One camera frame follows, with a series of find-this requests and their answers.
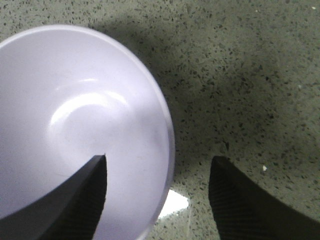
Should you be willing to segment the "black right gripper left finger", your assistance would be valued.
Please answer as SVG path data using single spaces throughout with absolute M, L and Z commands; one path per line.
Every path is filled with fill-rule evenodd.
M 107 192 L 107 160 L 93 156 L 57 188 L 0 220 L 2 240 L 91 240 Z

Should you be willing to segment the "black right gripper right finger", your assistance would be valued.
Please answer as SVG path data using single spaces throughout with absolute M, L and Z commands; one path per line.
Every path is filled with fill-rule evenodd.
M 282 203 L 225 156 L 212 158 L 208 199 L 222 240 L 318 240 L 320 223 Z

